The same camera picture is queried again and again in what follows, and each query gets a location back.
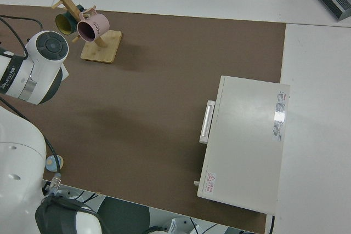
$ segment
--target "black cable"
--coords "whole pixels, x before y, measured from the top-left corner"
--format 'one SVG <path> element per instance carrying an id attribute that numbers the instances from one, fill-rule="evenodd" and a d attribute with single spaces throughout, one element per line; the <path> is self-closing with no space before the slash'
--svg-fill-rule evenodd
<path id="1" fill-rule="evenodd" d="M 27 117 L 25 117 L 19 110 L 17 110 L 14 106 L 12 106 L 8 101 L 6 101 L 4 98 L 2 98 L 0 96 L 0 101 L 2 101 L 7 107 L 9 107 L 12 111 L 14 111 L 19 117 L 23 118 L 24 120 L 32 123 Z M 54 149 L 54 147 L 51 145 L 50 141 L 46 138 L 45 135 L 43 135 L 45 143 L 47 144 L 47 146 L 50 148 L 54 158 L 55 158 L 55 162 L 56 162 L 56 169 L 57 169 L 57 173 L 60 173 L 60 163 L 59 163 L 59 159 L 57 157 L 56 151 Z"/>
<path id="2" fill-rule="evenodd" d="M 6 15 L 0 15 L 0 17 L 2 17 L 2 18 L 7 18 L 7 19 L 23 19 L 23 20 L 35 21 L 36 23 L 39 24 L 40 30 L 43 30 L 43 24 L 42 24 L 39 20 L 36 20 L 36 19 L 24 18 L 24 17 L 22 17 L 22 16 L 6 16 Z"/>
<path id="3" fill-rule="evenodd" d="M 272 233 L 273 233 L 273 228 L 274 228 L 274 220 L 275 220 L 275 216 L 272 216 L 272 223 L 271 223 L 271 226 L 270 226 L 270 231 L 269 231 L 269 234 L 272 234 Z"/>
<path id="4" fill-rule="evenodd" d="M 206 233 L 208 230 L 210 230 L 211 228 L 216 227 L 216 226 L 217 226 L 217 224 L 212 225 L 212 226 L 209 227 L 207 230 L 205 230 L 202 234 Z"/>
<path id="5" fill-rule="evenodd" d="M 199 234 L 199 232 L 197 231 L 197 229 L 196 229 L 196 226 L 195 226 L 195 223 L 193 222 L 193 219 L 192 218 L 190 218 L 190 220 L 191 220 L 191 223 L 193 224 L 193 226 L 194 226 L 194 229 L 195 229 L 195 231 L 196 231 L 196 234 Z"/>
<path id="6" fill-rule="evenodd" d="M 80 197 L 83 195 L 84 192 L 85 192 L 85 190 L 83 190 L 83 192 L 80 193 L 79 196 L 77 196 L 77 197 L 75 198 L 75 200 L 77 200 L 78 198 L 80 198 Z"/>
<path id="7" fill-rule="evenodd" d="M 24 46 L 22 40 L 20 39 L 20 37 L 16 33 L 16 31 L 4 19 L 0 18 L 0 20 L 12 31 L 12 33 L 15 35 L 15 37 L 17 38 L 17 40 L 21 44 L 22 49 L 24 50 L 25 56 L 24 57 L 20 56 L 20 57 L 23 58 L 24 60 L 27 59 L 28 58 L 28 51 L 27 51 L 26 47 Z"/>
<path id="8" fill-rule="evenodd" d="M 88 201 L 90 201 L 90 200 L 92 200 L 92 199 L 94 199 L 94 198 L 96 198 L 96 197 L 98 197 L 99 195 L 96 195 L 95 196 L 95 193 L 93 193 L 89 198 L 87 198 L 86 200 L 84 200 L 82 203 L 86 203 L 86 202 L 88 202 Z"/>

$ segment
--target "wooden mug holder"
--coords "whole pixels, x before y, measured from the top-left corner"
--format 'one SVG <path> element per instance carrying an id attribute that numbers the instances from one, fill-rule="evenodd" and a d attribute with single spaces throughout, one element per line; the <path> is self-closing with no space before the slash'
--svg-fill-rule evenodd
<path id="1" fill-rule="evenodd" d="M 55 8 L 60 4 L 63 4 L 65 6 L 67 11 L 71 13 L 77 22 L 81 20 L 79 17 L 80 10 L 76 7 L 72 0 L 60 0 L 52 7 Z M 121 38 L 121 31 L 108 30 L 108 32 L 97 38 L 94 42 L 85 43 L 81 58 L 83 60 L 112 63 L 115 60 Z M 73 42 L 76 42 L 78 39 L 79 36 L 77 36 Z"/>

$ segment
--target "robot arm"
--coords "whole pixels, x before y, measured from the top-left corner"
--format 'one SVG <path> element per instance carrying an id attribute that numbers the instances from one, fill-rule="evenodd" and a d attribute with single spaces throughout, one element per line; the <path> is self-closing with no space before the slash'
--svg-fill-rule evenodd
<path id="1" fill-rule="evenodd" d="M 32 104 L 51 99 L 68 72 L 63 65 L 68 55 L 67 41 L 54 31 L 41 31 L 27 43 L 28 58 L 2 52 L 0 93 Z"/>
<path id="2" fill-rule="evenodd" d="M 41 104 L 68 76 L 63 65 L 68 44 L 54 31 L 41 31 L 25 48 L 26 59 L 0 48 L 0 93 Z M 0 107 L 0 232 L 101 234 L 99 216 L 85 204 L 54 194 L 43 196 L 45 160 L 40 131 Z"/>

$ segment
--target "small round object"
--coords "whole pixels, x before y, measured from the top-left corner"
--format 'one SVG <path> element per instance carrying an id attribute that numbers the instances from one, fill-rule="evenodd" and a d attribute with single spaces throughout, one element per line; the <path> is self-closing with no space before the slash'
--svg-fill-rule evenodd
<path id="1" fill-rule="evenodd" d="M 60 169 L 61 169 L 62 166 L 64 165 L 64 159 L 62 158 L 62 156 L 59 156 L 59 155 L 57 155 L 57 158 L 59 160 Z M 54 156 L 49 156 L 48 158 L 46 158 L 45 168 L 48 169 L 51 172 L 56 172 L 57 171 L 57 167 L 56 167 L 56 162 L 55 162 L 55 157 Z"/>

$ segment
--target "brown tabletop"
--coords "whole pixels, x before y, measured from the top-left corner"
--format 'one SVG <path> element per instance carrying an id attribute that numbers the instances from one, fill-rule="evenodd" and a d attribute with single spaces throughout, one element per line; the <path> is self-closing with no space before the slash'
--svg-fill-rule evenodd
<path id="1" fill-rule="evenodd" d="M 58 31 L 63 12 L 0 5 L 0 14 L 36 18 L 45 30 Z M 80 59 L 84 42 L 65 36 L 70 76 L 55 97 L 38 106 L 7 97 L 63 156 L 63 184 L 264 233 L 264 214 L 197 197 L 193 183 L 206 150 L 199 143 L 206 103 L 216 99 L 220 76 L 279 82 L 285 24 L 102 13 L 123 32 L 113 64 Z M 24 41 L 39 31 L 31 21 L 7 21 Z M 0 41 L 21 52 L 4 25 Z"/>

